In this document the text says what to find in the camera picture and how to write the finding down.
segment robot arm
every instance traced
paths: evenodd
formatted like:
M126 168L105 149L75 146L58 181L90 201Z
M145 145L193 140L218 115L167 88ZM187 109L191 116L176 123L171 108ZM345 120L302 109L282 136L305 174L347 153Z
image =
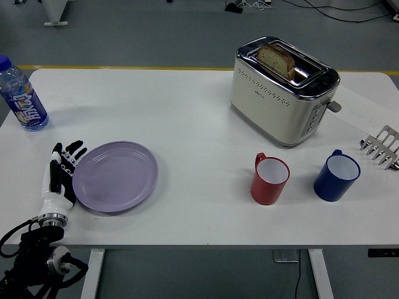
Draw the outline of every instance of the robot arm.
M44 173L42 185L43 205L39 216L29 219L15 227L0 240L0 256L11 258L16 256L14 267L5 271L0 281L0 298L42 298L49 290L48 298L55 298L60 288L67 288L78 282L89 269L88 265L73 258L64 246L54 247L51 243L64 237L64 227L68 222L68 213L74 206L76 196L72 188L72 176L79 158L87 151L83 141L76 141L62 149L61 143L54 147L49 167ZM38 223L39 228L32 230ZM2 245L19 229L29 226L21 235L19 249L13 254L4 254ZM69 280L63 282L64 276L72 265L80 271ZM33 296L27 289L34 285L43 285Z

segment metal toast rack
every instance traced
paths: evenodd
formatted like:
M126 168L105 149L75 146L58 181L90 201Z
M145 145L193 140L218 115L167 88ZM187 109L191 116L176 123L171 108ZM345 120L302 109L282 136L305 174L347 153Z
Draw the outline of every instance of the metal toast rack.
M363 139L360 142L360 146L361 151L368 147L366 155L374 153L372 160L383 156L378 165L381 165L390 160L385 169L391 169L394 171L399 170L399 160L397 155L397 152L399 150L399 133L390 126L384 126L376 138L369 135L366 140Z

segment floor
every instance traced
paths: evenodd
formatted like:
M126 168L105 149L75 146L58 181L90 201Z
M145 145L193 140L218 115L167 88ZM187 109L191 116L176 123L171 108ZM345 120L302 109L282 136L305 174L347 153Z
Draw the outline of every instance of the floor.
M399 24L391 14L385 16L390 11L384 4L356 11L319 8L333 19L298 7L309 6L302 0L272 0L272 9L263 11L246 6L242 14L225 12L223 0L77 0L67 3L62 16L68 26L44 27L48 20L42 3L12 2L0 2L0 53L27 75L39 67L230 69L239 46L269 35L339 71L385 72L399 88ZM346 9L379 3L309 2ZM384 17L362 22L379 16ZM0 124L8 111L0 101ZM88 250L72 253L89 259ZM309 255L301 253L297 297L318 298ZM328 248L324 255L334 298L399 297L398 259L370 259L367 248ZM1 272L11 267L11 259L0 260ZM97 298L294 298L298 276L298 263L274 263L267 249L108 250ZM79 298L82 284L61 290L57 297Z

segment bottle cap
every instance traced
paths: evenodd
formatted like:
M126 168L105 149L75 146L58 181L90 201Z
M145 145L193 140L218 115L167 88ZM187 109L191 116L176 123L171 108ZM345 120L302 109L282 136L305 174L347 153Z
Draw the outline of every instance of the bottle cap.
M7 56L0 55L0 72L9 69L11 65L12 63Z

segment toaster lever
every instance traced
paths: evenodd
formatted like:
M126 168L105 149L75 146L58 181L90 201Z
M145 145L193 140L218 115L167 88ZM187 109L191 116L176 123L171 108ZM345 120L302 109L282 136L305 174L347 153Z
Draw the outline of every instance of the toaster lever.
M327 108L334 113L341 111L342 107L336 101L332 101L327 105Z

